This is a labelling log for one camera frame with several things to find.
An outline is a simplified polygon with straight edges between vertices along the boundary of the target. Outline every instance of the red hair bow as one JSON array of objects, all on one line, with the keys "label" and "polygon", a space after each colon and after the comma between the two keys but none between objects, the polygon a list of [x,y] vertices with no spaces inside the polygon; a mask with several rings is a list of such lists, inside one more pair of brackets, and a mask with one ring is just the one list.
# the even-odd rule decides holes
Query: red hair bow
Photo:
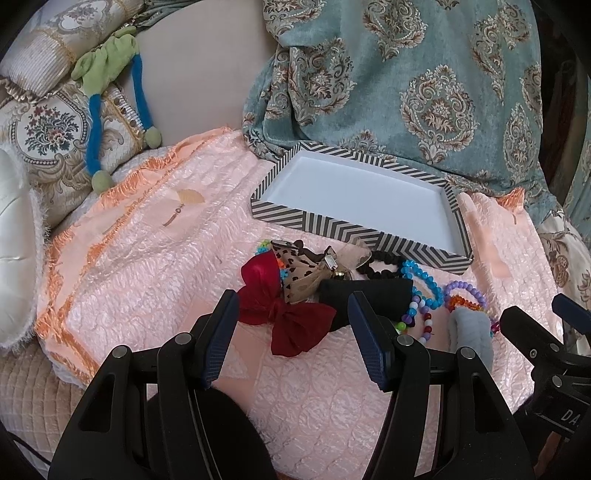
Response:
[{"label": "red hair bow", "polygon": [[252,257],[242,267],[238,290],[240,316],[249,325],[273,323],[271,353],[296,356],[318,345],[329,332],[336,310],[322,303],[289,304],[283,300],[281,276],[272,251]]}]

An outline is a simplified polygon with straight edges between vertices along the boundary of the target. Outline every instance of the floral pillow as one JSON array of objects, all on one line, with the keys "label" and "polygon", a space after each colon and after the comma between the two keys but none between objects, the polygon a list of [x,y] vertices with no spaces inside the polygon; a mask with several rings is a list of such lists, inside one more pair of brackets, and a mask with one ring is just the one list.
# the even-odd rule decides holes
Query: floral pillow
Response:
[{"label": "floral pillow", "polygon": [[0,80],[17,100],[52,90],[86,52],[133,17],[143,0],[83,0],[26,35],[19,36],[0,63]]},{"label": "floral pillow", "polygon": [[[88,98],[81,84],[64,83],[37,104],[12,100],[0,109],[0,141],[9,141],[24,162],[30,182],[43,194],[47,225],[56,226],[92,191],[86,170],[90,132]],[[143,150],[137,113],[114,85],[103,94],[100,164],[113,172]]]}]

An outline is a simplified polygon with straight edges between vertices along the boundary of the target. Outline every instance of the stuffed toy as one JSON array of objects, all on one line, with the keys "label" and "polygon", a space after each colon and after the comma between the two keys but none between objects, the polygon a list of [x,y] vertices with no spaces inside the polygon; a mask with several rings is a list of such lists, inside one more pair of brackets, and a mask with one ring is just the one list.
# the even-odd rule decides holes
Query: stuffed toy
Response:
[{"label": "stuffed toy", "polygon": [[111,175],[100,169],[100,96],[129,62],[137,111],[145,129],[144,140],[150,148],[158,148],[162,143],[162,135],[152,122],[142,88],[142,58],[135,32],[135,27],[123,27],[116,31],[100,47],[82,55],[72,71],[72,79],[82,79],[82,91],[89,98],[92,127],[86,148],[86,168],[92,178],[92,189],[97,193],[105,192],[114,185]]}]

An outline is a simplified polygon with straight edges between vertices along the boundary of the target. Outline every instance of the pink quilt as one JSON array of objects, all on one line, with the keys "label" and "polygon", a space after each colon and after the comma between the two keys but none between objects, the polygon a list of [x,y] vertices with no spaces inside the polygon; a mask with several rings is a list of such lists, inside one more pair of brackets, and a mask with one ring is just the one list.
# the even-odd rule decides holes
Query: pink quilt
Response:
[{"label": "pink quilt", "polygon": [[[59,234],[48,253],[36,330],[54,362],[88,383],[111,349],[161,345],[209,313],[262,239],[301,238],[321,251],[339,242],[253,220],[249,198],[272,167],[240,132],[191,137],[150,158]],[[551,312],[556,286],[519,201],[502,207],[461,194],[475,252],[461,277],[499,316],[517,305],[561,338]],[[440,285],[460,277],[426,268]],[[447,314],[433,314],[430,348],[449,345]],[[421,325],[411,332],[419,335]],[[295,358],[272,356],[269,326],[239,324],[216,386],[248,413],[276,470],[301,480],[358,480],[375,446],[389,395],[370,382],[350,327]],[[501,334],[492,376],[514,410],[532,392],[530,365]],[[430,469],[438,396],[432,395],[419,472]]]}]

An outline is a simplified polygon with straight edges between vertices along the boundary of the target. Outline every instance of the beige quilted fabric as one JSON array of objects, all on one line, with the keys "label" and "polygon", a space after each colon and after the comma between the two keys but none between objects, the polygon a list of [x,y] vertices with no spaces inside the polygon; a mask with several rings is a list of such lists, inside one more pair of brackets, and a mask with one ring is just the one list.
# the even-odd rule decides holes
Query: beige quilted fabric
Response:
[{"label": "beige quilted fabric", "polygon": [[[0,356],[0,419],[48,460],[82,394],[79,387],[56,377],[37,340],[19,355]],[[45,464],[25,455],[47,476]]]}]

